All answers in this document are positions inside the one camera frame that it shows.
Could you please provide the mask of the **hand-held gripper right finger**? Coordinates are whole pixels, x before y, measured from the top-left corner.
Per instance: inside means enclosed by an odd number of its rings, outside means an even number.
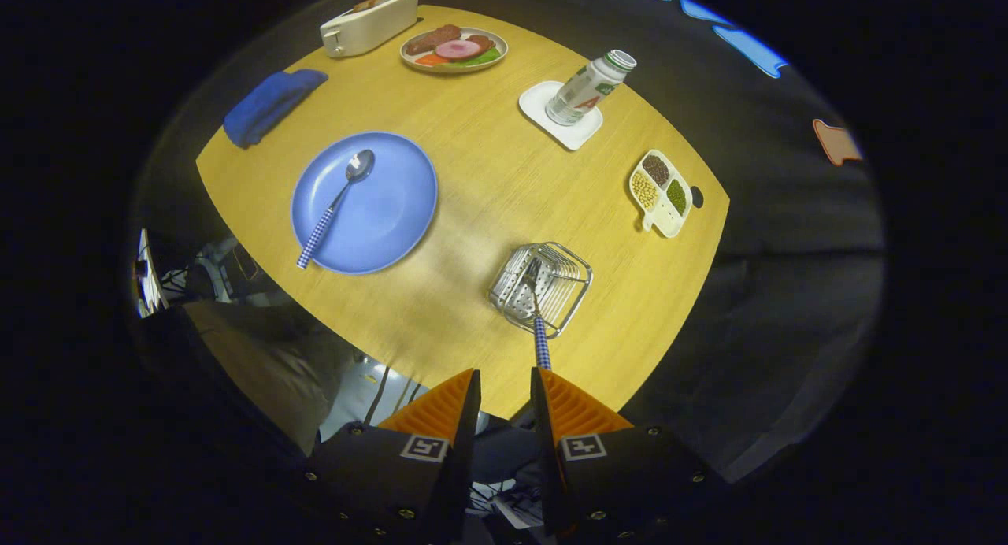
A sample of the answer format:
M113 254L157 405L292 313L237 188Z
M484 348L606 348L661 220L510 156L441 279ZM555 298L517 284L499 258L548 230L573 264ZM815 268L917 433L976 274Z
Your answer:
M555 541L647 542L725 494L670 427L634 425L550 369L532 369L530 394Z

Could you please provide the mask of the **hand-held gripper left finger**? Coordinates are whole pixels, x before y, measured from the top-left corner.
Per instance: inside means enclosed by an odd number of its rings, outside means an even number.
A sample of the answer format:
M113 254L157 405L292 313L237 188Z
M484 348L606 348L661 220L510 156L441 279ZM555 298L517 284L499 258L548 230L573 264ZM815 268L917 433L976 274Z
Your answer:
M460 541L480 405L465 369L378 425L346 424L306 460L307 506L339 542Z

